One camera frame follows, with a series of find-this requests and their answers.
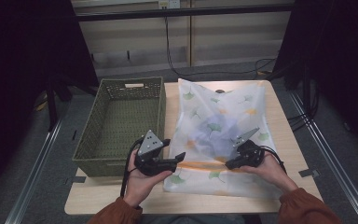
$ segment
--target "green plastic basket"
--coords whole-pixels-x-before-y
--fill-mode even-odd
[[[73,162],[87,176],[123,175],[135,140],[164,138],[165,105],[162,77],[103,79]]]

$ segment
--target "person's hand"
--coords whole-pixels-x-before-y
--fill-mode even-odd
[[[284,172],[269,152],[266,152],[264,160],[258,167],[242,166],[240,169],[250,174],[259,175],[267,182],[281,189],[283,193],[298,189],[297,184]]]
[[[134,162],[137,151],[138,150],[134,150],[131,154],[128,171],[135,168]],[[137,169],[133,170],[130,173],[123,200],[131,207],[138,207],[138,205],[147,198],[152,188],[171,174],[171,171],[164,171],[155,176],[147,176]]]

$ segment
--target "table surface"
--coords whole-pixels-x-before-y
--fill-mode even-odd
[[[287,174],[308,193],[322,199],[312,176],[301,177],[298,173],[308,166],[299,149],[293,132],[283,113],[278,98],[268,81],[214,81],[197,82],[210,90],[236,90],[257,82],[266,88],[266,119],[275,147],[285,162]],[[179,111],[179,90],[177,83],[165,83],[167,95],[165,138],[172,138]],[[169,148],[164,148],[164,157]],[[76,176],[86,176],[80,169]],[[73,183],[65,212],[69,215],[95,214],[113,202],[120,194],[121,178],[86,177],[84,183]],[[254,214],[274,213],[280,207],[279,200],[199,195],[166,192],[162,182],[157,184],[149,197],[141,203],[144,214]]]

